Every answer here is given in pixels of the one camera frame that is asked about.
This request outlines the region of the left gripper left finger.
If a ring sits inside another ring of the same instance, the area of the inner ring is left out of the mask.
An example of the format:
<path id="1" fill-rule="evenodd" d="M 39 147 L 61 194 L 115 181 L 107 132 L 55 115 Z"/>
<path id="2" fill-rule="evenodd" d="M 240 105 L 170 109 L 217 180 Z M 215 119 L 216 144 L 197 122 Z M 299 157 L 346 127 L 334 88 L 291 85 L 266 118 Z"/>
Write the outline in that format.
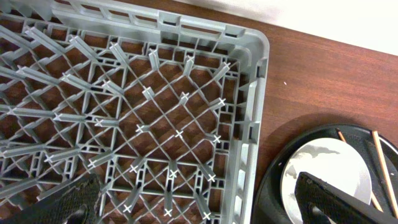
<path id="1" fill-rule="evenodd" d="M 1 223 L 94 223 L 100 197 L 100 180 L 97 175 L 90 174 L 2 220 Z"/>

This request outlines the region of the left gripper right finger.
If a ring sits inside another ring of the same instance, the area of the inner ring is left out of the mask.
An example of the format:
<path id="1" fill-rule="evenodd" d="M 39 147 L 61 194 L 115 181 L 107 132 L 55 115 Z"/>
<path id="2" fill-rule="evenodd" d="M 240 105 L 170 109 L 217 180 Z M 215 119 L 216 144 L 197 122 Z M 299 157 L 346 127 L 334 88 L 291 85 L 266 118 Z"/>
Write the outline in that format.
<path id="1" fill-rule="evenodd" d="M 308 172 L 299 173 L 295 197 L 304 223 L 397 223 L 393 216 L 380 212 Z"/>

